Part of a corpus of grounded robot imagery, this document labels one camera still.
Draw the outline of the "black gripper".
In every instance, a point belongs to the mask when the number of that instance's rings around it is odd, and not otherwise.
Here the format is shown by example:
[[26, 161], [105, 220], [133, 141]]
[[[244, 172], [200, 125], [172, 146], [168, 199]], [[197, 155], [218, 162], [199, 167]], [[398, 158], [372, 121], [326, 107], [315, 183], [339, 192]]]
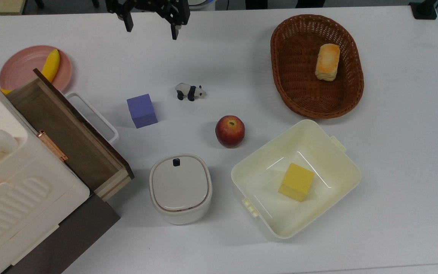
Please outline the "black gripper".
[[189, 3], [187, 0], [106, 0], [106, 9], [124, 22], [127, 32], [131, 32], [133, 21], [130, 12], [132, 9], [157, 10], [157, 14], [171, 26], [173, 40], [177, 40], [181, 26], [188, 24], [190, 18]]

